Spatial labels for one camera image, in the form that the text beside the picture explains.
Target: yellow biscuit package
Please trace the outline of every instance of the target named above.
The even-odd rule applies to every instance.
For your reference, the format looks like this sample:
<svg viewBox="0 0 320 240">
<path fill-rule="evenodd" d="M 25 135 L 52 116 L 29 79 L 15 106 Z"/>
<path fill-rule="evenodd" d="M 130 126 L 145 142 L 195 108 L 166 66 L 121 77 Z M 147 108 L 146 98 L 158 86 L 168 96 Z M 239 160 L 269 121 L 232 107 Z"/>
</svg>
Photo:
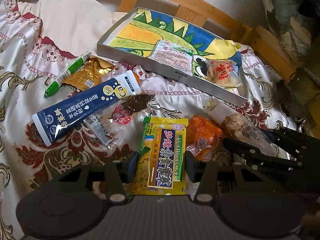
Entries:
<svg viewBox="0 0 320 240">
<path fill-rule="evenodd" d="M 65 78 L 62 83 L 72 85 L 81 91 L 85 91 L 88 88 L 101 84 L 101 76 L 109 73 L 115 68 L 115 66 L 102 58 L 90 56 L 89 61 L 81 70 Z"/>
<path fill-rule="evenodd" d="M 134 195 L 184 195 L 188 119 L 145 117 Z"/>
</svg>

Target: gold foil packet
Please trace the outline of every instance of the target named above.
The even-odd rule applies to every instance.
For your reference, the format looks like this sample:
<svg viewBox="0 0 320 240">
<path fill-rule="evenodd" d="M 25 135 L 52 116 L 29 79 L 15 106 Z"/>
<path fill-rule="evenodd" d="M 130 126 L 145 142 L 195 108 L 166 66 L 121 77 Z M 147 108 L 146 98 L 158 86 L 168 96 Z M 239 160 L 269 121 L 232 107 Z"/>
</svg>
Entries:
<svg viewBox="0 0 320 240">
<path fill-rule="evenodd" d="M 72 85 L 81 91 L 102 83 L 101 76 L 115 69 L 111 63 L 91 56 L 84 67 L 76 73 L 68 76 L 62 83 Z"/>
</svg>

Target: blue tube package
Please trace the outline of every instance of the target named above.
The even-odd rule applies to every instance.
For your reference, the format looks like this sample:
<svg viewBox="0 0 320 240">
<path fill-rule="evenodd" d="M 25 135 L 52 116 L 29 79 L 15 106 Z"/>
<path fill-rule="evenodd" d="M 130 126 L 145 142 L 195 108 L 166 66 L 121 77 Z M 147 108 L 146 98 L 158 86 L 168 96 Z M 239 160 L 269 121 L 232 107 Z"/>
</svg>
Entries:
<svg viewBox="0 0 320 240">
<path fill-rule="evenodd" d="M 45 145 L 50 146 L 67 130 L 98 109 L 141 92 L 131 70 L 50 106 L 32 116 Z"/>
</svg>

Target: snack package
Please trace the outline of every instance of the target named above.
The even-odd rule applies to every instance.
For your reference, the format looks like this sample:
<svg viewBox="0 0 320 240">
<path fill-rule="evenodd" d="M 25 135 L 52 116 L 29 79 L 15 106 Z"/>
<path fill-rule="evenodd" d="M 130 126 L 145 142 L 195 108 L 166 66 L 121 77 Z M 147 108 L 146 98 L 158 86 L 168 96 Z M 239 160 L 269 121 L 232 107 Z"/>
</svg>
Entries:
<svg viewBox="0 0 320 240">
<path fill-rule="evenodd" d="M 209 151 L 218 146 L 222 130 L 211 121 L 194 115 L 187 126 L 186 150 L 197 160 L 202 160 Z"/>
<path fill-rule="evenodd" d="M 139 94 L 137 79 L 129 70 L 34 114 L 32 119 L 45 145 L 50 146 L 98 109 Z"/>
<path fill-rule="evenodd" d="M 243 86 L 240 77 L 236 74 L 236 62 L 230 59 L 207 60 L 208 80 L 223 88 L 237 88 Z"/>
<path fill-rule="evenodd" d="M 115 68 L 114 65 L 102 58 L 91 56 L 89 62 L 81 70 L 68 76 L 62 83 L 70 84 L 81 91 L 85 91 L 88 88 L 101 84 L 101 76 Z"/>
<path fill-rule="evenodd" d="M 145 117 L 135 195 L 183 195 L 184 152 L 188 119 Z"/>
<path fill-rule="evenodd" d="M 259 148 L 265 155 L 276 156 L 269 138 L 252 122 L 229 106 L 213 98 L 206 113 L 222 127 L 226 135 Z"/>
<path fill-rule="evenodd" d="M 148 58 L 193 76 L 193 51 L 191 49 L 169 41 L 159 40 Z"/>
<path fill-rule="evenodd" d="M 102 141 L 108 153 L 127 143 L 127 136 L 130 136 L 131 141 L 137 141 L 136 146 L 131 145 L 131 149 L 138 151 L 142 129 L 139 133 L 137 128 L 142 126 L 144 117 L 151 114 L 148 103 L 153 99 L 154 95 L 147 94 L 130 97 L 119 104 L 97 110 L 87 117 L 84 123 Z"/>
</svg>

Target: transparent plastic wrapper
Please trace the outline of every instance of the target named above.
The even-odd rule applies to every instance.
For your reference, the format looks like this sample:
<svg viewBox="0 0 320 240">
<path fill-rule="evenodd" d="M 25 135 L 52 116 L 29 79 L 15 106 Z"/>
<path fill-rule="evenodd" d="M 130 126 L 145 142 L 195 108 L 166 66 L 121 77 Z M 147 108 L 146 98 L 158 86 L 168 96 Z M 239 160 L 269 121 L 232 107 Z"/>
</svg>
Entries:
<svg viewBox="0 0 320 240">
<path fill-rule="evenodd" d="M 113 153 L 117 147 L 127 143 L 130 138 L 135 145 L 132 150 L 139 150 L 143 119 L 151 114 L 148 103 L 154 95 L 140 94 L 119 101 L 110 107 L 99 109 L 84 120 L 84 123 L 96 134 L 106 147 L 108 153 Z"/>
<path fill-rule="evenodd" d="M 135 66 L 132 71 L 138 75 L 140 81 L 149 77 L 146 71 L 140 65 Z"/>
<path fill-rule="evenodd" d="M 210 82 L 227 89 L 243 86 L 241 78 L 235 72 L 236 62 L 233 60 L 207 60 L 206 63 Z"/>
<path fill-rule="evenodd" d="M 186 150 L 197 160 L 202 160 L 209 151 L 218 146 L 223 132 L 213 122 L 194 115 L 187 126 Z"/>
<path fill-rule="evenodd" d="M 208 105 L 206 113 L 221 126 L 225 135 L 259 148 L 264 155 L 276 156 L 269 138 L 247 118 L 214 98 Z"/>
</svg>

